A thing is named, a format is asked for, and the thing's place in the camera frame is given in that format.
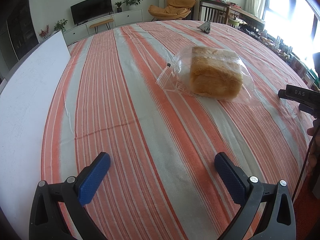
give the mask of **human hand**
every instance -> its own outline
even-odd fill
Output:
[[[315,128],[311,127],[307,130],[307,134],[310,136],[313,136],[315,133]],[[308,157],[308,166],[307,166],[307,171],[308,173],[312,173],[314,167],[317,164],[317,155],[316,152],[319,150],[320,148],[320,133],[318,132],[318,134],[315,137],[315,140],[313,141],[313,144],[311,145],[310,148],[310,153],[309,153],[309,157]]]

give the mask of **bread in plastic bag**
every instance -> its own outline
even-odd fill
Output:
[[[163,90],[250,106],[260,103],[253,79],[234,51],[188,46],[169,65],[157,79]]]

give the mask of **black television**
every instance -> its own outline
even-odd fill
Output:
[[[90,18],[112,12],[111,0],[85,0],[71,8],[73,22],[79,24]]]

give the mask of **metal screw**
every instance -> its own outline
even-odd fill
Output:
[[[75,180],[76,180],[76,178],[73,177],[73,176],[67,178],[67,182],[68,182],[68,183],[73,183],[73,182],[75,182]]]
[[[45,184],[44,180],[41,180],[41,181],[38,183],[39,187],[43,187],[44,184]]]
[[[253,183],[257,183],[259,180],[258,180],[257,177],[251,176],[251,177],[250,177],[250,181],[253,182]]]
[[[280,184],[281,184],[281,186],[284,186],[284,187],[287,186],[287,183],[284,180],[281,180]]]

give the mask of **cable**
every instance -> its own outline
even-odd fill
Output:
[[[292,194],[292,198],[291,198],[292,203],[293,203],[293,201],[294,201],[294,197],[296,196],[296,193],[297,193],[299,184],[300,184],[300,182],[301,182],[301,178],[302,178],[304,169],[305,169],[306,164],[307,164],[307,160],[308,160],[308,157],[309,157],[309,154],[310,154],[311,145],[313,144],[313,141],[315,140],[315,137],[316,137],[316,135],[317,135],[317,133],[318,133],[318,131],[319,131],[319,128],[320,128],[320,125],[318,125],[318,127],[317,127],[315,133],[313,134],[313,137],[311,138],[311,141],[310,141],[310,143],[309,143],[309,147],[308,147],[308,150],[307,150],[306,158],[304,159],[304,163],[303,163],[303,165],[302,165],[302,169],[301,169],[301,172],[300,172],[299,179],[298,179],[298,181],[297,181],[296,188],[294,189],[294,192],[293,192],[293,194]]]

